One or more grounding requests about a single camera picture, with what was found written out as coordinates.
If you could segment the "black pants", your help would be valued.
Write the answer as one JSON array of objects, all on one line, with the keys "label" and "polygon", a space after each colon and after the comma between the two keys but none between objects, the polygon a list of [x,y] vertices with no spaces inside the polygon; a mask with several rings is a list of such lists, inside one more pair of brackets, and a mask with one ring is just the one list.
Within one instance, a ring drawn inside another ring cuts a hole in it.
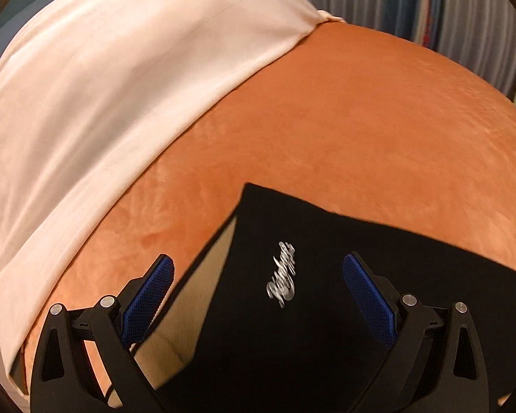
[{"label": "black pants", "polygon": [[357,253],[400,294],[464,303],[488,410],[516,412],[516,271],[247,184],[135,357],[170,412],[354,412],[386,359],[343,278]]}]

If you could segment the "orange velvet bed cover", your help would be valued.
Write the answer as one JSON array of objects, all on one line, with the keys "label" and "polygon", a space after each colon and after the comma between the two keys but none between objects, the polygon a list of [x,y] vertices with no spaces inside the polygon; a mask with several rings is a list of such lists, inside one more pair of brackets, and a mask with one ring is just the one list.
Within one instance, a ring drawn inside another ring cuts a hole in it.
[{"label": "orange velvet bed cover", "polygon": [[481,255],[465,285],[516,293],[516,107],[431,50],[328,22],[168,146],[51,299],[82,306],[160,251],[184,274],[249,182]]}]

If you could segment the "white duvet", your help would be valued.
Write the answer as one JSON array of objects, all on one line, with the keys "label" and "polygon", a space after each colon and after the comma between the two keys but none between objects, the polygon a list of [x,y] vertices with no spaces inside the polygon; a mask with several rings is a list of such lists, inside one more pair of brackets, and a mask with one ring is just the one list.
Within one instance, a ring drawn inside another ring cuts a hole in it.
[{"label": "white duvet", "polygon": [[330,15],[308,0],[55,0],[0,59],[0,348],[188,127]]}]

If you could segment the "grey striped curtain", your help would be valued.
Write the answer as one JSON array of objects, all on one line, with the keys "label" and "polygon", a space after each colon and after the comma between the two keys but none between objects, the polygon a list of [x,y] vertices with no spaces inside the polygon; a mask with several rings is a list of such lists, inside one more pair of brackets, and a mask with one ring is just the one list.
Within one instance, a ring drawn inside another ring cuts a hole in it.
[{"label": "grey striped curtain", "polygon": [[516,95],[516,9],[510,0],[309,0],[345,21],[398,36]]}]

